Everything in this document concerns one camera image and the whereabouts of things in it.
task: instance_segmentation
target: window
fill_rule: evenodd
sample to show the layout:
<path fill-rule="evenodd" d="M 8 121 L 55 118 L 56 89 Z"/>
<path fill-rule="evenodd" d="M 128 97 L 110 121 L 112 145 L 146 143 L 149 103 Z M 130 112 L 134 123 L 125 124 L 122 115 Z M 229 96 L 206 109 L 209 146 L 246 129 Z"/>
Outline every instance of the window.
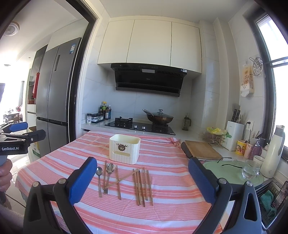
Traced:
<path fill-rule="evenodd" d="M 288 44 L 270 16 L 260 9 L 248 19 L 264 63 L 266 75 L 266 116 L 263 136 L 271 139 L 276 125 L 288 133 Z M 282 157 L 288 160 L 288 137 Z"/>

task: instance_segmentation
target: black glass cooktop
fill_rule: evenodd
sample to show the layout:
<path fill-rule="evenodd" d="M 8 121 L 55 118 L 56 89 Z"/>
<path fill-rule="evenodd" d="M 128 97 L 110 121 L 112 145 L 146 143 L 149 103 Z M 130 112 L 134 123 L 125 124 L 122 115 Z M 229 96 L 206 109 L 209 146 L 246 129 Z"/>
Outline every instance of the black glass cooktop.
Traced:
<path fill-rule="evenodd" d="M 123 128 L 123 129 L 131 129 L 131 130 L 142 131 L 142 132 L 175 135 L 173 130 L 167 124 L 157 125 L 157 124 L 139 123 L 139 122 L 134 122 L 133 118 L 129 118 L 129 119 L 115 118 L 115 121 L 105 124 L 105 126 Z"/>

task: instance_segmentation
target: wooden chopstick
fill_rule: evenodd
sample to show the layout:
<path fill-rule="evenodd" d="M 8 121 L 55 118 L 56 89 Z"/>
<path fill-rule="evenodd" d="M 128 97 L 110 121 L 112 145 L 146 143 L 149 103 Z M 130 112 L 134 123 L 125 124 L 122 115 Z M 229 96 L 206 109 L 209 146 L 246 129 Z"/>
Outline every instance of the wooden chopstick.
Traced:
<path fill-rule="evenodd" d="M 143 206 L 145 207 L 145 199 L 144 199 L 144 193 L 143 193 L 143 188 L 142 188 L 142 181 L 141 181 L 141 173 L 139 172 L 139 181 L 140 181 L 140 188 L 141 188 L 141 194 L 142 194 L 142 199 L 143 199 Z"/>
<path fill-rule="evenodd" d="M 118 175 L 118 165 L 116 165 L 116 176 L 117 176 L 117 180 L 119 180 L 119 175 Z M 120 191 L 120 183 L 117 184 L 117 187 L 118 187 L 118 197 L 119 199 L 121 200 L 121 191 Z"/>
<path fill-rule="evenodd" d="M 137 180 L 137 187 L 138 187 L 138 202 L 141 205 L 141 194 L 140 194 L 140 184 L 139 184 L 139 176 L 138 173 L 135 174 Z"/>
<path fill-rule="evenodd" d="M 106 165 L 107 165 L 107 160 L 105 161 L 105 167 L 104 167 L 103 190 L 105 190 L 105 181 L 106 181 Z"/>
<path fill-rule="evenodd" d="M 145 167 L 143 167 L 143 171 L 144 171 L 145 197 L 146 197 L 146 201 L 148 201 Z"/>
<path fill-rule="evenodd" d="M 147 170 L 147 175 L 148 175 L 148 183 L 149 183 L 149 189 L 150 189 L 151 203 L 152 203 L 152 205 L 153 205 L 153 197 L 152 197 L 151 181 L 150 181 L 150 176 L 149 176 L 149 171 L 148 171 L 148 170 Z"/>
<path fill-rule="evenodd" d="M 133 179 L 134 179 L 134 185 L 135 185 L 135 191 L 136 191 L 137 205 L 140 205 L 140 203 L 139 203 L 139 198 L 138 198 L 138 188 L 137 188 L 135 173 L 133 174 Z"/>
<path fill-rule="evenodd" d="M 118 180 L 118 181 L 116 181 L 116 182 L 114 182 L 114 183 L 112 183 L 112 184 L 106 186 L 104 189 L 107 189 L 107 188 L 109 188 L 109 187 L 111 187 L 111 186 L 113 186 L 113 185 L 119 183 L 120 181 L 122 181 L 122 180 L 124 180 L 124 179 L 127 179 L 129 176 L 133 175 L 134 173 L 136 173 L 136 172 L 139 171 L 139 170 L 140 170 L 140 169 L 136 169 L 135 171 L 133 171 L 133 172 L 130 173 L 129 175 L 125 176 L 124 178 L 122 178 L 122 179 L 120 179 L 120 180 Z"/>

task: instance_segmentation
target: yellow cup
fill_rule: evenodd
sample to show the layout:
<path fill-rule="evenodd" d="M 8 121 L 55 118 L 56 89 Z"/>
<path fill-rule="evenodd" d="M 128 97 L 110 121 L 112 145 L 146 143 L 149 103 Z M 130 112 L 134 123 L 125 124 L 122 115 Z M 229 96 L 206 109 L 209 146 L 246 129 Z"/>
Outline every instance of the yellow cup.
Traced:
<path fill-rule="evenodd" d="M 246 143 L 245 141 L 237 141 L 237 146 L 236 146 L 236 153 L 239 155 L 244 155 L 246 149 Z"/>

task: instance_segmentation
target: glass mug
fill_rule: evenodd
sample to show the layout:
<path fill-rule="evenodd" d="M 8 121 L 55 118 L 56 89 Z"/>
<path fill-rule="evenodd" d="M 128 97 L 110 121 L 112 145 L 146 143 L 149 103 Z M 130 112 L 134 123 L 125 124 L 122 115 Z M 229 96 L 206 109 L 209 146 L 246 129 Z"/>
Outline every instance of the glass mug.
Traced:
<path fill-rule="evenodd" d="M 259 171 L 260 165 L 253 160 L 247 159 L 245 161 L 245 165 L 242 168 L 242 176 L 247 180 L 251 180 L 260 174 Z"/>

